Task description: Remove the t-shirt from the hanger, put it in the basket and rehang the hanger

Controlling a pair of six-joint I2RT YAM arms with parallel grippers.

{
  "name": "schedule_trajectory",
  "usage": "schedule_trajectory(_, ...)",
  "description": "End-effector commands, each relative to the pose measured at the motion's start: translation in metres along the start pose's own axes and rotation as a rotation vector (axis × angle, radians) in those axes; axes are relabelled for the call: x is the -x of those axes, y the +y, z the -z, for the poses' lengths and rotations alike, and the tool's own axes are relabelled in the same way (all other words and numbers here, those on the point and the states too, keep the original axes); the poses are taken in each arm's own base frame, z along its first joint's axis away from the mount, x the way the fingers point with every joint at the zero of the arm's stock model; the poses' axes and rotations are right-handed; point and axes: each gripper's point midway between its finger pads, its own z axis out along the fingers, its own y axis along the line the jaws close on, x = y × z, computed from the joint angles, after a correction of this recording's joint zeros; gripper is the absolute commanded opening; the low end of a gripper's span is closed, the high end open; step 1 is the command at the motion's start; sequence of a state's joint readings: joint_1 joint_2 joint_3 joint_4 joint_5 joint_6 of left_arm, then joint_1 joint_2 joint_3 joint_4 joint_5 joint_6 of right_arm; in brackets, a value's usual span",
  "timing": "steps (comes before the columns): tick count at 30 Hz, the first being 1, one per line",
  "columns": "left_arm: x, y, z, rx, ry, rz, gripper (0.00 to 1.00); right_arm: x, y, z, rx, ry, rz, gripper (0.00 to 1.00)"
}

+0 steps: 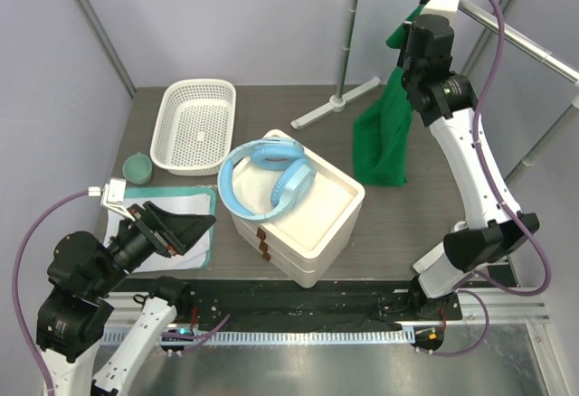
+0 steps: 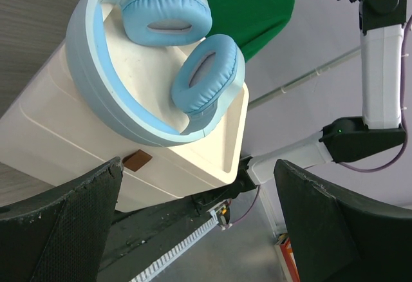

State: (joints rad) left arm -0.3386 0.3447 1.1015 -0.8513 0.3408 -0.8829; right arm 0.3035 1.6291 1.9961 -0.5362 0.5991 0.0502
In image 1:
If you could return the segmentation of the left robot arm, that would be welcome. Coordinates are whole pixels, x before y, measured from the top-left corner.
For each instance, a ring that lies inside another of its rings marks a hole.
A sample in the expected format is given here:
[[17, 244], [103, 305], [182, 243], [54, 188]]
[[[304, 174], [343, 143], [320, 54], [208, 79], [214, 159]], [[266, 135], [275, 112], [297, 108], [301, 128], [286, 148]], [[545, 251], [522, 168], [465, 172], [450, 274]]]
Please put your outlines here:
[[63, 238], [47, 269], [53, 289], [37, 319], [36, 343], [56, 395], [125, 395], [159, 337], [172, 322], [192, 313], [190, 286], [157, 278], [144, 298], [137, 322], [117, 351], [93, 370], [114, 307], [109, 294], [150, 256], [186, 254], [213, 227], [212, 214], [175, 214], [150, 201], [126, 209], [108, 243], [87, 231]]

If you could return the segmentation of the green t shirt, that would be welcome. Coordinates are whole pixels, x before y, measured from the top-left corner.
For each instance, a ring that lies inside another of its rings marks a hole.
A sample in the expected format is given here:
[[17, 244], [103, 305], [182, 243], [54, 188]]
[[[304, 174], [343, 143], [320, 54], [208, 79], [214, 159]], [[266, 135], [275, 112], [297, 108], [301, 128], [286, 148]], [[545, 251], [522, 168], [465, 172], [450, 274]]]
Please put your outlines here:
[[364, 185], [399, 187], [406, 183], [406, 155], [413, 109], [396, 64], [384, 92], [353, 126], [353, 170]]

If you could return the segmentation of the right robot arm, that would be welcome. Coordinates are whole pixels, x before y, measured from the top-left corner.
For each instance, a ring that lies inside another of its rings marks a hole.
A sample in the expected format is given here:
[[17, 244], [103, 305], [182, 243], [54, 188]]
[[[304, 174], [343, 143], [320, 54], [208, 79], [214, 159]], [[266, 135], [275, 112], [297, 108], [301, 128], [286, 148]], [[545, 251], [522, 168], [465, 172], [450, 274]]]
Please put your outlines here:
[[537, 216], [522, 213], [509, 194], [492, 157], [487, 164], [500, 199], [488, 184], [476, 149], [487, 154], [489, 146], [482, 127], [472, 124], [477, 97], [470, 81], [451, 71], [453, 40], [447, 18], [421, 14], [405, 26], [399, 57], [402, 86], [448, 161], [466, 219], [465, 229], [445, 235], [441, 256], [411, 281], [408, 306], [421, 319], [437, 313], [467, 274], [506, 257], [525, 242], [525, 230], [539, 228]]

